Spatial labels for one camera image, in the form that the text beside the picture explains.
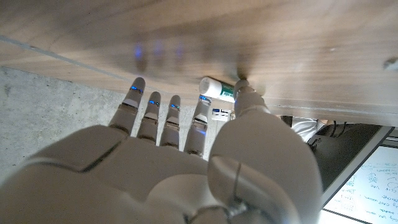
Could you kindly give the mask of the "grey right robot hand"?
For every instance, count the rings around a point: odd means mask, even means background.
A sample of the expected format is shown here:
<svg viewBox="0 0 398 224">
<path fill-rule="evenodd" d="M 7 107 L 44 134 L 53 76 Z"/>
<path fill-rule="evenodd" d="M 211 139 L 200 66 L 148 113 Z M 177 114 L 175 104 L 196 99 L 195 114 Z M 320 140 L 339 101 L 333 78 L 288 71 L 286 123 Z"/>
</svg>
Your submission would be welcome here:
<svg viewBox="0 0 398 224">
<path fill-rule="evenodd" d="M 246 80 L 236 118 L 201 156 L 206 123 L 195 116 L 183 151 L 178 127 L 152 141 L 155 122 L 131 136 L 144 80 L 133 83 L 108 126 L 81 129 L 26 159 L 1 182 L 2 223 L 316 223 L 322 181 L 312 150 L 271 114 Z"/>
</svg>

